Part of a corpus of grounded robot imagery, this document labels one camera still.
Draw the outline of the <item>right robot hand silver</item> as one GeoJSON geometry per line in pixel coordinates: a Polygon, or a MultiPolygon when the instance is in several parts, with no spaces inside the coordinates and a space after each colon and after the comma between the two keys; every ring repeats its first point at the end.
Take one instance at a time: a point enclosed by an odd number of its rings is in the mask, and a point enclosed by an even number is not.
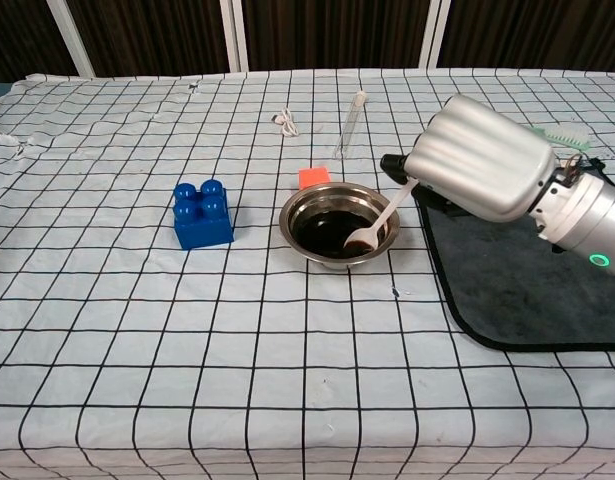
{"type": "Polygon", "coordinates": [[[420,185],[481,219],[507,223],[529,211],[556,170],[550,144],[464,95],[453,95],[406,155],[385,154],[393,181],[420,185]]]}

